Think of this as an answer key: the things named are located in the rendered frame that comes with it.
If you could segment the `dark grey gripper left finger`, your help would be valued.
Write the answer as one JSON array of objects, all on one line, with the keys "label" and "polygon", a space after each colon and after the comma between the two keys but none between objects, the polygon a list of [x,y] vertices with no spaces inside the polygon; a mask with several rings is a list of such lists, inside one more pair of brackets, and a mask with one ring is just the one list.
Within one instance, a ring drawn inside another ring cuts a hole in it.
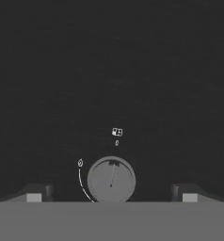
[{"label": "dark grey gripper left finger", "polygon": [[53,186],[42,184],[31,184],[17,193],[10,194],[0,201],[4,202],[50,202],[53,200]]}]

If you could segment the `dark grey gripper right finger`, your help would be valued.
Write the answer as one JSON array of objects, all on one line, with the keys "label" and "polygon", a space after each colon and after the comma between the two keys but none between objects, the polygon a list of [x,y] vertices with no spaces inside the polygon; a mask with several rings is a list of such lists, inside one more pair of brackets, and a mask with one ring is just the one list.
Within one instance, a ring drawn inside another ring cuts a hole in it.
[{"label": "dark grey gripper right finger", "polygon": [[224,202],[224,198],[210,194],[192,184],[174,184],[171,187],[171,200],[175,202]]}]

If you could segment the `black hob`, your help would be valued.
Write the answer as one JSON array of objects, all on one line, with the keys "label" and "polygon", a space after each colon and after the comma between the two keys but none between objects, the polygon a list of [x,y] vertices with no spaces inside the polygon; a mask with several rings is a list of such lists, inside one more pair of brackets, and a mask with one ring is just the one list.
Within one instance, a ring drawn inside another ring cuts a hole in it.
[{"label": "black hob", "polygon": [[0,0],[0,200],[82,201],[108,155],[135,201],[224,198],[224,0]]}]

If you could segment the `grey round stove knob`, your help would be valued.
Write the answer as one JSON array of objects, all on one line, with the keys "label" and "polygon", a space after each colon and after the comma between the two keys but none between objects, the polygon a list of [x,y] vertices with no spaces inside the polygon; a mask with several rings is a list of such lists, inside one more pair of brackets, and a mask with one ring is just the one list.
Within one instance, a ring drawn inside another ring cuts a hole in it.
[{"label": "grey round stove knob", "polygon": [[136,174],[126,160],[106,156],[90,167],[87,184],[97,202],[127,202],[136,190]]}]

